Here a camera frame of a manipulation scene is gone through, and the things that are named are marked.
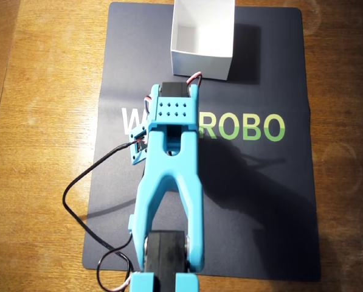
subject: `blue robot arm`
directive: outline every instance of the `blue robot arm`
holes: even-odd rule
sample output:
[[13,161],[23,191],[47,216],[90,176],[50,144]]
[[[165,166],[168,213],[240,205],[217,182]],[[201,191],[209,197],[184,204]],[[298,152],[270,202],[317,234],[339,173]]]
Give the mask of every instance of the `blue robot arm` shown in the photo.
[[[150,97],[147,121],[130,133],[130,141],[144,136],[147,141],[130,148],[131,162],[137,164],[146,159],[146,165],[138,186],[134,215],[130,216],[129,230],[133,234],[139,266],[150,272],[145,266],[145,260],[147,263],[150,257],[145,247],[148,240],[153,241],[149,243],[151,246],[155,241],[149,236],[152,222],[165,193],[177,189],[188,218],[188,234],[184,238],[185,266],[191,272],[198,272],[204,266],[203,197],[198,177],[199,88],[185,83],[164,83],[162,88],[154,85]],[[170,248],[172,244],[175,243],[162,244],[161,248]],[[131,291],[153,292],[155,277],[155,273],[133,274]],[[176,273],[175,292],[196,292],[198,286],[196,275]]]

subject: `open white box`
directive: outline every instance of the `open white box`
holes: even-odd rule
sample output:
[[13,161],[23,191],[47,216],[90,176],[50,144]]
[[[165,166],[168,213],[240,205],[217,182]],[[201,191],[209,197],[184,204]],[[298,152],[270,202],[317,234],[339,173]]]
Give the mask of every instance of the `open white box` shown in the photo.
[[227,80],[232,60],[235,0],[175,0],[171,30],[173,75]]

